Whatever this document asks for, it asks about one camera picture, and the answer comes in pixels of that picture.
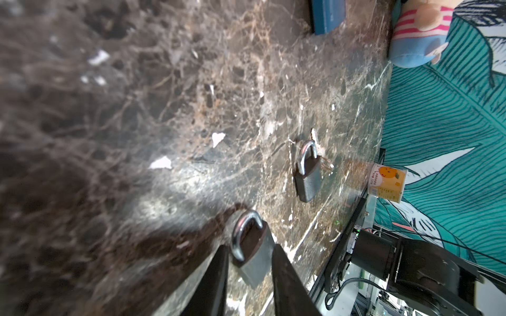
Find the blue padlock silver shackle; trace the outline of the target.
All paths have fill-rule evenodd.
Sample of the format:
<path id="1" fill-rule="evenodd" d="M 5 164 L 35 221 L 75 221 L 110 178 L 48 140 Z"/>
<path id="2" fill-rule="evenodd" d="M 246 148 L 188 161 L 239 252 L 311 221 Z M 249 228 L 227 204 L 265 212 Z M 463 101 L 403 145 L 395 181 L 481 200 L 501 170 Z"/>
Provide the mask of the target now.
<path id="1" fill-rule="evenodd" d="M 312 24 L 316 35 L 328 34 L 346 18 L 345 0 L 312 0 Z"/>

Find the small black padlock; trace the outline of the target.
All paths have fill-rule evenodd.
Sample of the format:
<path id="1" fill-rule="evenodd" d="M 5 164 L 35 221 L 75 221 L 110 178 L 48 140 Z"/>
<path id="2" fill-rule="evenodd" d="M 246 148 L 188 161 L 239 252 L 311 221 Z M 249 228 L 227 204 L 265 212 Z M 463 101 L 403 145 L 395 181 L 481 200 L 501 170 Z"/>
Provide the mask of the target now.
<path id="1" fill-rule="evenodd" d="M 320 192 L 324 171 L 333 172 L 333 162 L 325 156 L 316 128 L 310 138 L 296 143 L 294 181 L 299 200 L 308 203 Z"/>
<path id="2" fill-rule="evenodd" d="M 241 214 L 231 234 L 233 264 L 242 280 L 251 288 L 261 285 L 271 270 L 275 242 L 270 226 L 258 212 Z"/>

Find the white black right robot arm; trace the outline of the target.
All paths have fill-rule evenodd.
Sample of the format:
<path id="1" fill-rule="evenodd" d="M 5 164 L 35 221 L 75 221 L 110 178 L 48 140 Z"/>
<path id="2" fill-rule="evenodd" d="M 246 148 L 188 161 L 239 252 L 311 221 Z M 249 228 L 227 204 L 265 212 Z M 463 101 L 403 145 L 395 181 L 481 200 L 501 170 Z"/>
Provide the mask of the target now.
<path id="1" fill-rule="evenodd" d="M 426 315 L 482 315 L 476 306 L 478 269 L 435 244 L 408 238 L 391 242 L 358 233 L 351 261 L 387 283 L 385 291 Z"/>

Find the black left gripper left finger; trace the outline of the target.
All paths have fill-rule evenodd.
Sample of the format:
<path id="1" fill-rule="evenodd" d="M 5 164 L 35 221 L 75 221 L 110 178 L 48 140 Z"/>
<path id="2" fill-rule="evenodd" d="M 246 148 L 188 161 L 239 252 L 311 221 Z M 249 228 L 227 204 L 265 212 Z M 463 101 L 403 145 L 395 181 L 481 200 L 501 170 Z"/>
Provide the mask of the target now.
<path id="1" fill-rule="evenodd" d="M 221 245 L 180 316 L 224 315 L 228 274 L 229 248 Z"/>

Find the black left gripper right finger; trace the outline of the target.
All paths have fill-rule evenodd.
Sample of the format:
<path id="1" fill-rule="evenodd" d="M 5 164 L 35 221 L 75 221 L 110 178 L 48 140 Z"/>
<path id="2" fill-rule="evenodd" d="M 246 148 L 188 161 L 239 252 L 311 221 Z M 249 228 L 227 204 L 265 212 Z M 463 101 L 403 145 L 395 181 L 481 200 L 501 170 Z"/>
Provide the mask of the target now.
<path id="1" fill-rule="evenodd" d="M 271 258 L 275 315 L 321 315 L 284 249 L 276 244 Z"/>

